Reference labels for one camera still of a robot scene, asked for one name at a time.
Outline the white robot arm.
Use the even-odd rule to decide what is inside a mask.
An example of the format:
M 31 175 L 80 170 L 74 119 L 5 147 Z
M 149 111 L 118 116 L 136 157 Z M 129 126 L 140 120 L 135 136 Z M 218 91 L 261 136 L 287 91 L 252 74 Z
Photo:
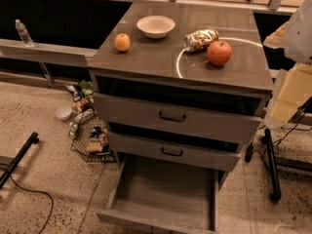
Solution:
M 263 45 L 284 49 L 286 58 L 295 62 L 269 113 L 269 118 L 287 123 L 312 97 L 312 0 L 305 0 L 290 19 L 267 36 Z

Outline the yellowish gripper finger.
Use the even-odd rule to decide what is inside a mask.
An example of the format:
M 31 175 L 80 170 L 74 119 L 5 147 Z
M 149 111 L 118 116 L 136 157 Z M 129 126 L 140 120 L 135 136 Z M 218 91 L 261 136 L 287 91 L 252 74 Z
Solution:
M 284 38 L 288 27 L 288 22 L 286 21 L 279 28 L 277 28 L 273 33 L 265 38 L 263 45 L 271 49 L 278 49 L 284 47 Z
M 296 63 L 287 72 L 269 117 L 278 123 L 287 123 L 311 97 L 312 64 Z

